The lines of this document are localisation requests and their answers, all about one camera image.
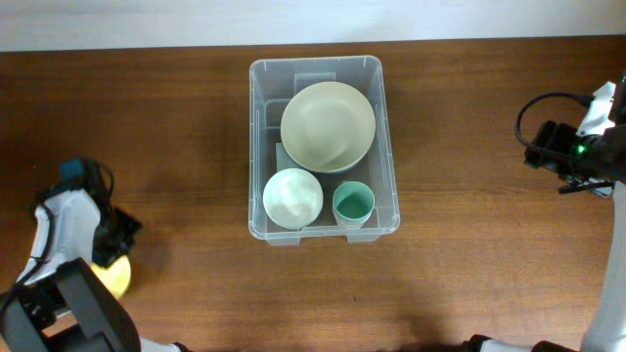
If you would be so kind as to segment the yellow small bowl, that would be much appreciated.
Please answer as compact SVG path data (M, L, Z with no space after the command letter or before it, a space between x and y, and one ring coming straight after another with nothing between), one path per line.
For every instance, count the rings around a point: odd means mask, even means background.
M126 255L117 258L108 268L92 263L91 270L115 299L119 299L130 286L131 264Z

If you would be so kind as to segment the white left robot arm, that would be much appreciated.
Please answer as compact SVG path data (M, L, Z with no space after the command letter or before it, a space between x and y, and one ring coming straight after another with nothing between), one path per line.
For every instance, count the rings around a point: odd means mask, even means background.
M60 166L37 193L27 263L1 295L1 336L12 351L183 351L139 335L97 271L127 258L141 223L111 203L114 178L86 157Z

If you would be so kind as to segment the large cream bowl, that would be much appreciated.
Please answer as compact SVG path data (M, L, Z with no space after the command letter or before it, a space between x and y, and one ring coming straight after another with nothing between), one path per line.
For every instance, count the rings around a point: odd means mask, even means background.
M338 158L365 156L377 123L368 99L340 82L320 82L298 92L287 104L280 124L282 144L301 167L313 171Z

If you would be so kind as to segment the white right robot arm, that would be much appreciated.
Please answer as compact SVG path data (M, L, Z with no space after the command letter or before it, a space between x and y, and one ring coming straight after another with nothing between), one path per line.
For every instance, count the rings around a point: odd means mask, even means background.
M500 195L465 227L482 265L478 332L505 347L552 339L576 324L584 351L625 348L625 188L609 198L558 196L522 165L505 135L480 157L481 180Z

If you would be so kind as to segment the cream plastic cup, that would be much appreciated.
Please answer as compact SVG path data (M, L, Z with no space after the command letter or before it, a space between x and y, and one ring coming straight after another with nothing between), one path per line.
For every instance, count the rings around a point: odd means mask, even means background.
M370 219L372 215L372 211L358 218L350 218L350 217L344 216L338 211L337 208L333 209L333 214L334 214L336 223L340 227L347 228L347 229L360 229Z

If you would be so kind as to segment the mint green plastic cup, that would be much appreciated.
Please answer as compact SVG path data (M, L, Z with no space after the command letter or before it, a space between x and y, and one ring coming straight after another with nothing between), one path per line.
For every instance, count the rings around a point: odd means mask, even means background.
M333 209L347 217L358 218L374 210L374 192L364 183L347 181L340 184L333 194Z

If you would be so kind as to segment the mint green small bowl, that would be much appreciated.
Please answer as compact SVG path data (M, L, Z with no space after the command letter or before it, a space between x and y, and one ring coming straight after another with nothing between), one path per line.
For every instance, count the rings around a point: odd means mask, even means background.
M299 230L318 218L324 193L313 174L299 168L288 168L269 179L262 200L268 217L276 225Z

